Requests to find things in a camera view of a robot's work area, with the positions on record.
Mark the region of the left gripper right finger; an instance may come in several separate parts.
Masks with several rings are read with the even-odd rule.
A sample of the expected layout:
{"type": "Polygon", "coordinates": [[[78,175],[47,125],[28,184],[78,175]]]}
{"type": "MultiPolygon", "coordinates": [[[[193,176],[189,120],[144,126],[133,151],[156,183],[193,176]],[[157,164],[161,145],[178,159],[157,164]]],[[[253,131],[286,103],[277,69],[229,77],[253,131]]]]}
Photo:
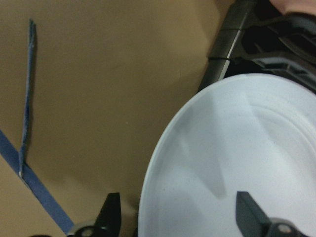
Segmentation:
{"type": "Polygon", "coordinates": [[[270,218],[249,192],[236,195],[236,224],[243,237],[305,237],[285,219],[270,218]]]}

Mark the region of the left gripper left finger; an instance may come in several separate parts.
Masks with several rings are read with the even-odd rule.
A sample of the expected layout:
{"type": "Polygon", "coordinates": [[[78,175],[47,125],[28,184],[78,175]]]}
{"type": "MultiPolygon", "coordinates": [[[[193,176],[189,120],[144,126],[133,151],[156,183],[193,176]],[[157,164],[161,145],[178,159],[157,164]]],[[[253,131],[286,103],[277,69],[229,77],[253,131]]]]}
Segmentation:
{"type": "Polygon", "coordinates": [[[109,193],[96,220],[74,225],[67,237],[118,237],[120,228],[120,194],[109,193]]]}

